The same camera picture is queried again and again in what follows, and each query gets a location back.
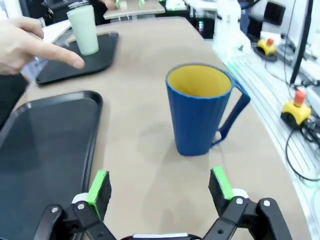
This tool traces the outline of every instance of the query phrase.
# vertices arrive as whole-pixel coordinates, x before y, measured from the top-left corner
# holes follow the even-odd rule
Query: fingernail
[[[73,66],[76,68],[76,69],[82,69],[84,66],[85,66],[85,61],[83,61],[82,59],[81,60],[77,60]]]

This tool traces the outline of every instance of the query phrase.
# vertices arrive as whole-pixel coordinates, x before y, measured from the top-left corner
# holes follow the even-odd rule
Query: blue mug
[[[214,66],[189,63],[175,67],[166,76],[175,144],[183,156],[206,154],[226,139],[228,132],[250,97],[241,84]],[[231,91],[242,92],[221,128],[219,123]],[[213,142],[216,132],[221,139]]]

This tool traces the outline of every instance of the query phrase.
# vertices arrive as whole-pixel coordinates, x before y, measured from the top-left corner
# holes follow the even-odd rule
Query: beige tabletop
[[[246,190],[253,201],[276,199],[294,240],[310,240],[293,184],[251,105],[209,154],[178,154],[166,73],[189,62],[226,69],[196,30],[184,18],[156,18],[98,28],[99,33],[109,31],[120,35],[111,68],[43,87],[32,83],[18,105],[81,90],[102,95],[91,172],[110,171],[112,196],[104,220],[111,232],[118,239],[134,233],[202,237],[218,217],[208,190],[210,168],[223,166],[231,186]],[[239,96],[232,92],[224,118]],[[249,239],[245,229],[233,237]]]
[[[146,14],[161,14],[165,12],[165,8],[157,0],[145,0],[144,4],[139,7],[139,0],[119,0],[126,2],[126,9],[108,10],[103,15],[104,19],[116,19],[127,16],[139,16]]]

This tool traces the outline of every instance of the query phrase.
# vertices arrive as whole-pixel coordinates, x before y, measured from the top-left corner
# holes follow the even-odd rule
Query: cup
[[[250,97],[240,83],[214,66],[190,63],[175,67],[166,76],[175,144],[183,156],[206,154],[226,139]],[[222,127],[219,123],[231,91],[242,93]],[[213,142],[216,132],[221,139]]]
[[[98,52],[94,8],[91,5],[85,5],[70,10],[66,14],[81,54],[87,56]]]

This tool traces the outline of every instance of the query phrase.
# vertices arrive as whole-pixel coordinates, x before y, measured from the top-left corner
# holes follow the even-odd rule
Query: green gripper pad
[[[107,212],[109,200],[111,198],[111,190],[109,172],[99,170],[95,175],[86,201],[93,207],[101,221],[104,220]]]
[[[234,197],[232,188],[221,166],[211,169],[208,187],[218,215],[221,216]]]

